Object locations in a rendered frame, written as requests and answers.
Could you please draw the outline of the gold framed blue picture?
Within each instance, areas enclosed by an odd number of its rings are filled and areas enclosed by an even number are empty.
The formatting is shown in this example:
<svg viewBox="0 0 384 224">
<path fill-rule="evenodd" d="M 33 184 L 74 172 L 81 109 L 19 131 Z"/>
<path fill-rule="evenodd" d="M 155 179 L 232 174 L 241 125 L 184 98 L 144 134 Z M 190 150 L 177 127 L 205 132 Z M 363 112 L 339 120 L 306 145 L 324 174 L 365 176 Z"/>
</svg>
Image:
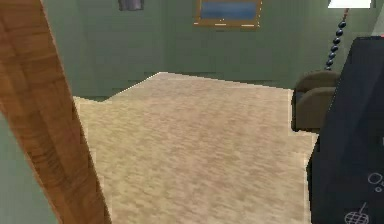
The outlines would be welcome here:
<svg viewBox="0 0 384 224">
<path fill-rule="evenodd" d="M 194 26 L 257 29 L 263 0 L 196 0 Z"/>
</svg>

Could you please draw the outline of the brown wooden room door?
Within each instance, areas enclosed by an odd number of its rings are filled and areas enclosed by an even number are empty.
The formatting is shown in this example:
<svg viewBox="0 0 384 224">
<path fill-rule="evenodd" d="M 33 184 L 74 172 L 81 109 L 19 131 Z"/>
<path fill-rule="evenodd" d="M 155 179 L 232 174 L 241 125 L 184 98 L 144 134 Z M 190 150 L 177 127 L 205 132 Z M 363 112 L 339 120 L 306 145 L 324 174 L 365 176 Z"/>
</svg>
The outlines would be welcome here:
<svg viewBox="0 0 384 224">
<path fill-rule="evenodd" d="M 59 224 L 112 224 L 42 0 L 0 0 L 0 112 Z"/>
</svg>

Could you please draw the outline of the beaded floor lamp white shade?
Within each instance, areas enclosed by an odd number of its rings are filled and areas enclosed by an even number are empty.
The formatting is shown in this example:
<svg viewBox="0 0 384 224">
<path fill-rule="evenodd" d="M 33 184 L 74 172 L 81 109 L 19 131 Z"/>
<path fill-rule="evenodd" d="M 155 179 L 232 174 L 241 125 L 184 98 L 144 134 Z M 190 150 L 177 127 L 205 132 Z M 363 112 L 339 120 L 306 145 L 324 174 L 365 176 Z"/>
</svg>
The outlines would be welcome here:
<svg viewBox="0 0 384 224">
<path fill-rule="evenodd" d="M 335 37 L 332 40 L 332 46 L 328 54 L 327 61 L 325 63 L 324 69 L 327 71 L 332 70 L 332 65 L 334 64 L 334 59 L 336 57 L 336 52 L 339 50 L 339 44 L 341 43 L 341 37 L 344 34 L 344 29 L 347 26 L 347 17 L 351 9 L 369 9 L 371 7 L 372 0 L 329 0 L 328 8 L 329 9 L 343 9 L 343 15 L 341 21 L 337 25 L 337 30 L 335 32 Z"/>
</svg>

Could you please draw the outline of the black cabinet with white drawings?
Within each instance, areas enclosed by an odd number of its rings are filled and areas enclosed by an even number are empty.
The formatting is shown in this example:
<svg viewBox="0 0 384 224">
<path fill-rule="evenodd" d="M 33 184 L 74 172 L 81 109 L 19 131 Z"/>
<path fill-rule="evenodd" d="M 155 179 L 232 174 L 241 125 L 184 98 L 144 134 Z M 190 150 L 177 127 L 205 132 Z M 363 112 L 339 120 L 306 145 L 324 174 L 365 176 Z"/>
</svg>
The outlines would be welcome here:
<svg viewBox="0 0 384 224">
<path fill-rule="evenodd" d="M 384 37 L 353 41 L 307 180 L 312 224 L 384 224 Z"/>
</svg>

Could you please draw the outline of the dark grey wall picture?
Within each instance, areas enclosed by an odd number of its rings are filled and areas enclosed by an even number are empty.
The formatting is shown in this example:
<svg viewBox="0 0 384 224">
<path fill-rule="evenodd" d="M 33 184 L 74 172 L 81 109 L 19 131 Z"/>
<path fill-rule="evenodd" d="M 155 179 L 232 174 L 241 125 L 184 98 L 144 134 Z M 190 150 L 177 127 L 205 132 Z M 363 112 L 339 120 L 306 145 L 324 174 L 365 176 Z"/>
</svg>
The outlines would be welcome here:
<svg viewBox="0 0 384 224">
<path fill-rule="evenodd" d="M 118 0 L 120 11 L 138 11 L 144 9 L 144 0 Z"/>
</svg>

